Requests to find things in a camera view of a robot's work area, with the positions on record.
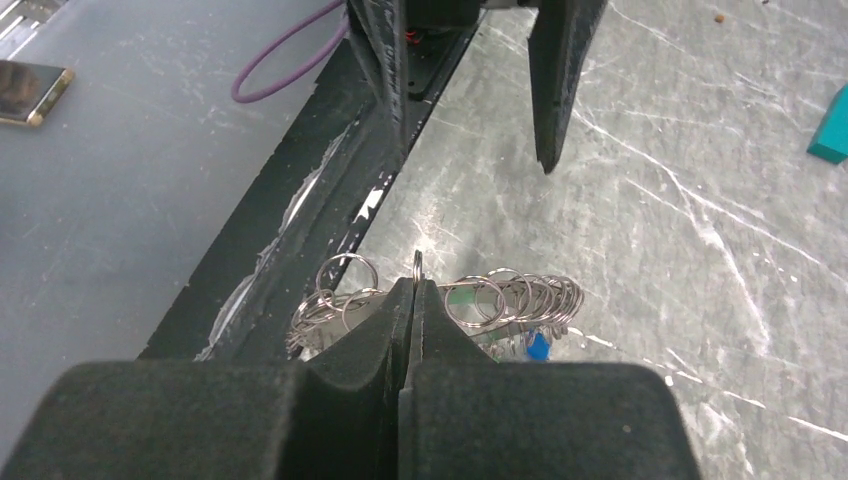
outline blue plastic piece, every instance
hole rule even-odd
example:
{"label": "blue plastic piece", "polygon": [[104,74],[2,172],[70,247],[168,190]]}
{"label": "blue plastic piece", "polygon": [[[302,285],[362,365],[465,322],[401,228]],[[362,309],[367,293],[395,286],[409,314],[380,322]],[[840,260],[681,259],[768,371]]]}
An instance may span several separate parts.
{"label": "blue plastic piece", "polygon": [[527,356],[530,357],[530,360],[546,362],[550,353],[551,346],[548,344],[548,341],[545,340],[545,336],[536,332],[533,337],[533,345],[527,347]]}
{"label": "blue plastic piece", "polygon": [[834,97],[807,153],[834,164],[848,158],[848,85]]}

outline green block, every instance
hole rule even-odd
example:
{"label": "green block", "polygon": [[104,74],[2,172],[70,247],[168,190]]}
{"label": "green block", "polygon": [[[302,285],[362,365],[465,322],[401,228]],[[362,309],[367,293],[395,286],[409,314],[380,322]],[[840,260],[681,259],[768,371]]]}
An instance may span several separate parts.
{"label": "green block", "polygon": [[848,85],[833,98],[807,153],[834,164],[848,158]]}

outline purple wire loop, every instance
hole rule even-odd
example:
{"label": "purple wire loop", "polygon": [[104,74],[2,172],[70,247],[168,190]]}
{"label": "purple wire loop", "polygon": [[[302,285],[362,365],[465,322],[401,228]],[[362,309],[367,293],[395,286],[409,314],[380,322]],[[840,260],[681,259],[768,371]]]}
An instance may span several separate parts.
{"label": "purple wire loop", "polygon": [[256,67],[259,66],[259,64],[262,63],[263,60],[265,60],[265,57],[270,55],[271,52],[277,49],[277,47],[285,43],[286,40],[293,37],[295,34],[300,32],[304,28],[312,25],[319,19],[323,18],[336,8],[340,7],[343,3],[344,0],[333,0],[326,7],[313,13],[309,17],[305,18],[302,22],[292,27],[289,31],[280,35],[279,38],[274,40],[271,44],[269,44],[261,52],[259,52],[259,55],[254,57],[253,60],[251,60],[250,63],[248,63],[247,66],[244,67],[241,72],[239,72],[238,76],[236,77],[236,80],[233,82],[233,86],[232,88],[230,88],[230,96],[233,98],[233,100],[238,103],[254,103],[268,98],[271,95],[279,92],[280,90],[288,87],[289,85],[300,79],[300,77],[306,75],[306,73],[315,68],[315,66],[318,65],[321,60],[327,58],[330,53],[332,53],[333,50],[342,42],[345,35],[347,34],[349,25],[346,16],[342,17],[342,22],[339,25],[339,28],[336,30],[336,33],[332,36],[332,38],[330,38],[327,44],[321,47],[321,49],[318,50],[318,52],[315,53],[312,58],[307,60],[303,65],[299,66],[294,71],[294,73],[269,87],[257,90],[253,93],[242,94],[240,92],[241,86],[242,84],[244,84],[244,81],[247,80],[247,77],[251,73],[253,73],[253,70],[255,70]]}

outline purple cable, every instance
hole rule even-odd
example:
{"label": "purple cable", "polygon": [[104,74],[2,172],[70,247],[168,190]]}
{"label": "purple cable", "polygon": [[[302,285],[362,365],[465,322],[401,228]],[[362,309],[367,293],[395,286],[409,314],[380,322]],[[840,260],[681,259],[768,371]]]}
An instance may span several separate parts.
{"label": "purple cable", "polygon": [[260,63],[262,63],[262,60],[265,60],[265,57],[270,55],[271,52],[276,50],[277,47],[285,43],[286,40],[294,36],[296,33],[312,25],[320,18],[324,17],[328,13],[340,7],[343,3],[344,0],[333,0],[332,2],[330,2],[329,5],[305,18],[302,22],[292,27],[291,30],[282,34],[278,39],[274,40],[270,45],[268,45],[261,52],[259,52],[259,55],[254,57],[253,60],[251,60],[250,63],[248,63],[247,66],[244,67],[244,70],[242,70],[238,74],[235,82],[233,82],[233,86],[232,88],[230,88],[230,96],[233,97],[233,100],[238,103],[254,103],[258,102],[259,100],[268,98],[271,95],[279,92],[280,90],[294,83],[300,77],[304,76],[307,72],[315,68],[315,65],[318,65],[321,60],[327,58],[327,56],[333,52],[333,49],[335,49],[336,46],[338,46],[338,44],[342,42],[345,34],[347,34],[349,26],[346,17],[342,17],[342,23],[339,25],[338,30],[336,30],[335,35],[330,38],[330,41],[328,41],[326,45],[321,47],[321,50],[318,50],[318,52],[313,55],[312,58],[307,60],[306,63],[298,67],[297,70],[294,71],[294,73],[280,80],[279,82],[271,85],[270,87],[257,90],[253,93],[242,94],[239,92],[239,90],[241,90],[242,84],[244,84],[244,81],[247,80],[247,77],[251,73],[253,73],[253,70],[256,69],[256,67]]}

